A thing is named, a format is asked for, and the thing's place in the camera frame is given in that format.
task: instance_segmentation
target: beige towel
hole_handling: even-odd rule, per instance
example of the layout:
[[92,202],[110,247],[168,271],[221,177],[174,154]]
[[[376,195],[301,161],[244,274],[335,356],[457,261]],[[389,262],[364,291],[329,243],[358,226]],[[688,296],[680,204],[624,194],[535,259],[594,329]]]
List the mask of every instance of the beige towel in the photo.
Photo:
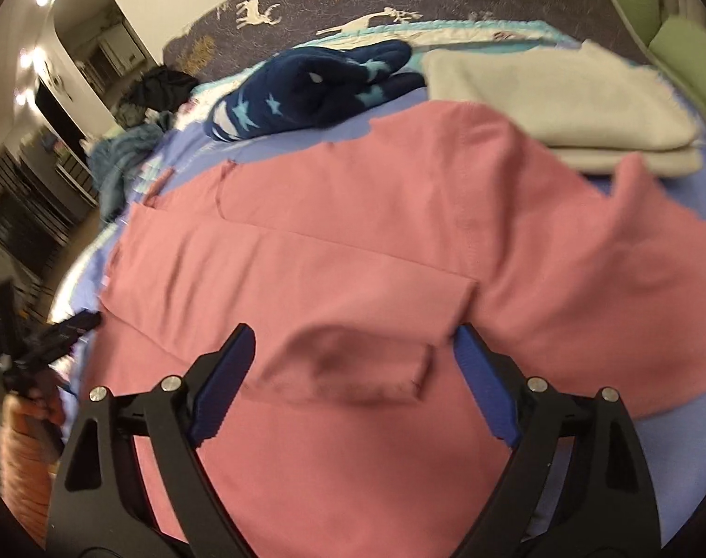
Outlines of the beige towel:
[[489,105],[581,172],[610,173],[630,151],[661,176],[701,169],[699,129],[670,85],[592,42],[500,55],[433,50],[422,69],[431,100]]

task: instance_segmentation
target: light blue star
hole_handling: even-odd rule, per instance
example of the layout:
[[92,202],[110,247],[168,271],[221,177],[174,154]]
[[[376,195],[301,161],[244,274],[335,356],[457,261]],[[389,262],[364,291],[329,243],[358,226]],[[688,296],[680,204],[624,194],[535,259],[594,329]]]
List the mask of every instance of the light blue star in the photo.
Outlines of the light blue star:
[[376,76],[379,71],[384,71],[386,73],[391,73],[391,67],[387,65],[384,61],[377,61],[375,59],[369,59],[363,66],[369,70],[369,81],[376,80]]
[[270,107],[270,112],[273,115],[280,115],[283,117],[283,113],[281,113],[281,103],[278,102],[272,94],[267,95],[265,102],[267,103],[267,106]]
[[236,107],[233,107],[231,112],[235,115],[237,121],[240,122],[242,128],[244,128],[244,132],[247,132],[250,129],[249,126],[252,126],[252,128],[260,127],[250,119],[250,116],[247,114],[249,109],[250,104],[244,100],[244,95],[242,92],[239,92],[239,104]]
[[356,94],[355,98],[362,102],[363,106],[370,109],[371,107],[375,107],[376,105],[380,105],[384,102],[386,100],[386,95],[381,89],[381,86],[371,86],[370,90]]

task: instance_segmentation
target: silver bolt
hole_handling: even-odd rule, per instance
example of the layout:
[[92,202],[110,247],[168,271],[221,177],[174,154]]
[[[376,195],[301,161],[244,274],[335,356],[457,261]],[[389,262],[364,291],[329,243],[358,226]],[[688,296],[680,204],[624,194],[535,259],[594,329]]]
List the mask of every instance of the silver bolt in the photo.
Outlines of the silver bolt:
[[616,390],[616,388],[605,387],[600,392],[600,395],[603,397],[604,401],[616,402],[619,400],[619,391]]
[[529,378],[526,385],[531,392],[546,392],[549,387],[544,378]]
[[107,388],[105,386],[95,386],[90,390],[90,401],[100,402],[107,396]]
[[180,376],[167,376],[159,385],[165,392],[174,392],[183,385],[183,379]]

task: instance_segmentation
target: dark blue star-print garment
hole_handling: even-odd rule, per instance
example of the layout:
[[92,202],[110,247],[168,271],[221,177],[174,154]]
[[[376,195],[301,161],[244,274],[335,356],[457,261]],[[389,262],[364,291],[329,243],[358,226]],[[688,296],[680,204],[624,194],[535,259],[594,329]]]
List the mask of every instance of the dark blue star-print garment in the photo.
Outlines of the dark blue star-print garment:
[[214,105],[205,133],[232,141],[331,126],[423,87],[419,73],[393,75],[411,54],[400,40],[353,50],[287,50]]

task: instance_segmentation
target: pink fabric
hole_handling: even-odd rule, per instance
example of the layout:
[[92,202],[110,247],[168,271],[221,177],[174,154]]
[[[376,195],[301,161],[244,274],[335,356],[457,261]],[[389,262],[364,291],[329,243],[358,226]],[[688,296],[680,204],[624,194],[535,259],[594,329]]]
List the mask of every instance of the pink fabric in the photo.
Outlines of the pink fabric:
[[146,390],[255,328],[199,454],[261,558],[452,553],[507,457],[454,363],[459,322],[562,391],[617,387],[634,416],[706,391],[706,223],[638,156],[605,197],[488,107],[372,126],[135,206],[110,262],[90,385]]

